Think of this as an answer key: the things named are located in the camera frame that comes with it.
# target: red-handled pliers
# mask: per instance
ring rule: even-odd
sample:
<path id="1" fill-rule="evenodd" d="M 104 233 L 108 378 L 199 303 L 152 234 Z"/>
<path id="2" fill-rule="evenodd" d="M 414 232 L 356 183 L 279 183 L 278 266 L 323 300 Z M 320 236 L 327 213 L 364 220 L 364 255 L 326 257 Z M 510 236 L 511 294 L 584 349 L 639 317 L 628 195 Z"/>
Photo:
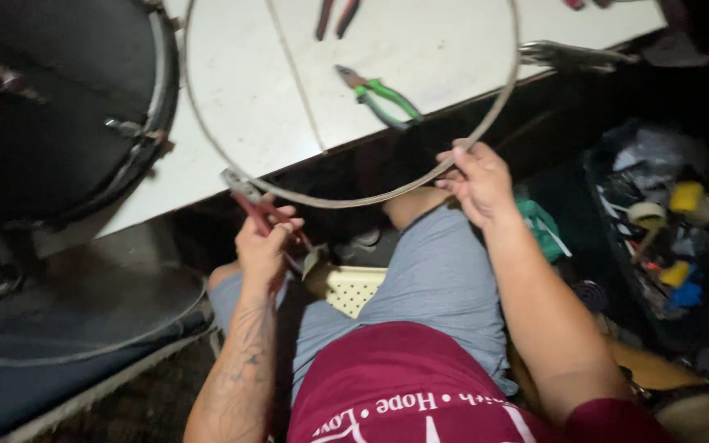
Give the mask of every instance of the red-handled pliers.
<path id="1" fill-rule="evenodd" d="M 325 31 L 327 30 L 327 22 L 330 20 L 330 10 L 332 9 L 333 0 L 322 0 L 321 14 L 319 15 L 319 24 L 316 26 L 316 40 L 325 39 Z M 347 31 L 349 23 L 355 18 L 357 8 L 360 7 L 360 0 L 348 0 L 347 8 L 343 11 L 338 26 L 336 26 L 336 34 L 339 39 L 343 38 L 343 34 Z"/>
<path id="2" fill-rule="evenodd" d="M 261 192 L 259 192 L 255 186 L 251 185 L 251 183 L 244 180 L 238 173 L 231 169 L 224 169 L 223 172 L 221 172 L 221 177 L 223 181 L 229 185 L 231 197 L 242 206 L 249 217 L 254 219 L 256 228 L 262 237 L 269 237 L 272 227 L 275 226 L 275 224 L 271 223 L 270 216 L 275 217 L 277 223 L 291 224 L 290 216 L 280 212 L 275 206 L 272 206 L 271 203 L 262 200 Z M 308 237 L 299 228 L 291 234 L 291 241 L 292 243 L 303 243 L 309 252 L 313 251 Z M 284 258 L 286 258 L 287 263 L 292 268 L 302 272 L 302 268 L 300 268 L 297 262 L 295 262 L 286 251 L 284 251 Z"/>

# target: wire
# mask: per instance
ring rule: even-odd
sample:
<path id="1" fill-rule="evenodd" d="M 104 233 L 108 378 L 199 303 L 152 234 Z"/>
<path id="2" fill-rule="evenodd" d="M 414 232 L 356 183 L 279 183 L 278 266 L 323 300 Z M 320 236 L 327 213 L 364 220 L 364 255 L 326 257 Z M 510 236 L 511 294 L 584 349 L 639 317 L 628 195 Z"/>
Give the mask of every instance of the wire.
<path id="1" fill-rule="evenodd" d="M 192 16 L 193 16 L 193 8 L 195 7 L 196 0 L 190 0 L 188 2 L 188 7 L 185 10 L 185 29 L 183 33 L 183 47 L 181 49 L 182 54 L 181 54 L 181 66 L 182 66 L 182 75 L 185 77 L 185 91 L 188 93 L 188 101 L 191 103 L 191 109 L 193 110 L 193 114 L 196 117 L 196 121 L 199 123 L 199 126 L 202 129 L 202 132 L 204 133 L 204 136 L 207 138 L 207 140 L 210 142 L 210 144 L 215 148 L 215 151 L 228 163 L 229 167 L 233 169 L 235 172 L 237 172 L 240 176 L 242 176 L 244 179 L 249 180 L 253 185 L 256 187 L 259 187 L 262 191 L 265 192 L 271 192 L 272 194 L 275 194 L 276 196 L 282 197 L 284 199 L 300 203 L 300 204 L 305 204 L 308 206 L 314 206 L 314 207 L 320 207 L 323 209 L 342 209 L 342 208 L 348 208 L 348 207 L 357 207 L 357 206 L 367 206 L 367 205 L 372 205 L 376 203 L 382 203 L 384 201 L 387 201 L 389 199 L 392 199 L 393 197 L 400 196 L 401 194 L 404 194 L 406 192 L 409 192 L 416 187 L 423 186 L 424 184 L 428 183 L 430 180 L 433 180 L 437 176 L 439 176 L 441 173 L 444 171 L 448 170 L 451 166 L 453 166 L 453 159 L 448 158 L 441 162 L 439 165 L 437 165 L 436 168 L 432 169 L 430 172 L 428 172 L 426 175 L 418 178 L 417 180 L 406 184 L 402 187 L 399 187 L 393 191 L 386 192 L 385 194 L 379 194 L 378 196 L 372 196 L 372 197 L 366 197 L 364 199 L 354 199 L 354 200 L 330 200 L 330 199 L 320 199 L 317 197 L 311 197 L 311 196 L 306 196 L 305 194 L 300 194 L 298 192 L 293 192 L 289 191 L 288 189 L 283 189 L 281 187 L 272 185 L 271 183 L 261 180 L 257 177 L 250 176 L 245 173 L 245 171 L 237 165 L 230 156 L 226 155 L 226 152 L 223 150 L 221 145 L 218 143 L 217 139 L 215 136 L 212 135 L 211 130 L 207 127 L 206 123 L 204 122 L 204 119 L 202 118 L 202 113 L 201 110 L 196 103 L 196 97 L 193 92 L 193 86 L 191 82 L 191 76 L 190 76 L 190 68 L 188 65 L 188 51 L 190 50 L 190 33 L 191 33 L 191 21 L 192 21 Z M 483 121 L 480 122 L 480 124 L 472 131 L 471 134 L 469 134 L 469 137 L 467 137 L 467 141 L 464 144 L 464 148 L 469 149 L 475 143 L 478 141 L 478 139 L 483 136 L 483 134 L 488 130 L 488 128 L 491 127 L 492 123 L 494 123 L 494 120 L 496 120 L 497 116 L 499 113 L 502 111 L 503 107 L 505 106 L 505 103 L 507 103 L 507 99 L 510 96 L 510 93 L 513 92 L 516 83 L 518 81 L 518 69 L 519 66 L 521 65 L 521 58 L 518 52 L 518 46 L 519 46 L 519 20 L 518 20 L 518 11 L 516 7 L 516 0 L 507 0 L 507 4 L 510 9 L 510 18 L 511 18 L 511 23 L 513 25 L 513 39 L 514 39 L 514 48 L 513 48 L 513 64 L 510 66 L 510 72 L 508 73 L 507 76 L 507 81 L 505 82 L 505 87 L 502 88 L 502 90 L 499 92 L 497 98 L 494 101 L 494 104 L 492 105 L 491 109 L 488 110 L 486 115 L 483 117 Z"/>
<path id="2" fill-rule="evenodd" d="M 182 311 L 179 315 L 176 317 L 164 322 L 158 327 L 153 328 L 152 330 L 143 333 L 139 336 L 120 341 L 119 343 L 115 343 L 113 345 L 108 345 L 106 347 L 101 347 L 99 349 L 95 349 L 93 351 L 86 351 L 86 352 L 77 352 L 76 354 L 71 354 L 69 356 L 62 356 L 62 357 L 43 357 L 43 358 L 36 358 L 36 359 L 8 359 L 5 357 L 0 357 L 0 367 L 5 367 L 5 368 L 35 368 L 35 367 L 40 367 L 40 366 L 52 366 L 56 364 L 66 364 L 66 363 L 74 363 L 74 362 L 79 362 L 82 360 L 88 360 L 92 359 L 94 357 L 102 356 L 111 352 L 119 351 L 120 349 L 123 349 L 125 347 L 129 347 L 132 345 L 137 345 L 144 339 L 157 334 L 163 329 L 167 329 L 171 327 L 173 324 L 180 322 L 180 328 L 181 330 L 184 330 L 184 327 L 181 324 L 181 320 L 188 316 L 195 307 L 199 306 L 199 303 L 201 303 L 202 299 L 204 299 L 204 296 L 206 295 L 206 278 L 201 278 L 201 283 L 202 283 L 202 289 L 201 293 L 199 294 L 199 297 L 196 298 L 196 300 L 191 303 L 188 308 L 186 308 L 184 311 Z"/>

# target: green-handled pliers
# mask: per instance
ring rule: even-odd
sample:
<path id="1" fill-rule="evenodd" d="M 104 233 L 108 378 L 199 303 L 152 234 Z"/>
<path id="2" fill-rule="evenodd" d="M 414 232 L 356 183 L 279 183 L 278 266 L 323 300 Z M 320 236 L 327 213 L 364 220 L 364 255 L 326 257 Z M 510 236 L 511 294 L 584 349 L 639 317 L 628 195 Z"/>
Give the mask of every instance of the green-handled pliers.
<path id="1" fill-rule="evenodd" d="M 418 108 L 414 107 L 414 105 L 407 100 L 406 97 L 402 96 L 397 91 L 384 86 L 379 79 L 366 80 L 360 77 L 353 69 L 340 65 L 336 65 L 336 71 L 338 71 L 338 74 L 341 75 L 343 81 L 345 81 L 346 84 L 354 90 L 358 103 L 367 105 L 373 114 L 382 120 L 382 123 L 385 125 L 398 129 L 399 131 L 406 131 L 409 129 L 409 126 L 423 120 L 423 114 L 420 113 Z M 398 105 L 404 112 L 407 113 L 410 120 L 407 123 L 404 123 L 394 116 L 384 112 L 369 94 L 369 91 L 373 91 L 377 96 L 387 98 L 391 102 Z"/>

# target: leg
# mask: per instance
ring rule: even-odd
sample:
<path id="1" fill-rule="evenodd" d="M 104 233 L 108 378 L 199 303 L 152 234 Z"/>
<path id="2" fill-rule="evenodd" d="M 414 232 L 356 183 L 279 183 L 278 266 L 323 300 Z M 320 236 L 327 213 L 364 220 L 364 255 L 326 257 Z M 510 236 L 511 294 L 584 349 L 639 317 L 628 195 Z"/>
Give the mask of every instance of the leg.
<path id="1" fill-rule="evenodd" d="M 229 332 L 231 315 L 240 298 L 240 271 L 237 262 L 218 267 L 207 283 L 215 322 L 224 335 Z M 313 297 L 290 273 L 287 273 L 286 281 L 277 295 L 277 303 L 278 397 L 291 389 L 293 401 L 317 352 L 357 325 L 325 300 Z"/>
<path id="2" fill-rule="evenodd" d="M 496 280 L 467 217 L 440 206 L 448 196 L 439 189 L 419 188 L 385 204 L 390 219 L 405 230 L 384 283 L 358 320 L 404 320 L 446 333 L 512 395 L 516 385 L 505 377 L 505 324 Z"/>

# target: black drum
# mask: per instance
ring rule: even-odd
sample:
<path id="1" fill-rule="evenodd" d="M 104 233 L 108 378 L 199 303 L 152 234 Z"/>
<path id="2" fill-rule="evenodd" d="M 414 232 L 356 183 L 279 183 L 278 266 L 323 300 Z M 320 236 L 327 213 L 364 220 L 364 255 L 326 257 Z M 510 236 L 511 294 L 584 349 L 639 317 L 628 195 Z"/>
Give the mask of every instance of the black drum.
<path id="1" fill-rule="evenodd" d="M 0 0 L 0 228 L 61 227 L 137 185 L 178 59 L 160 2 Z"/>

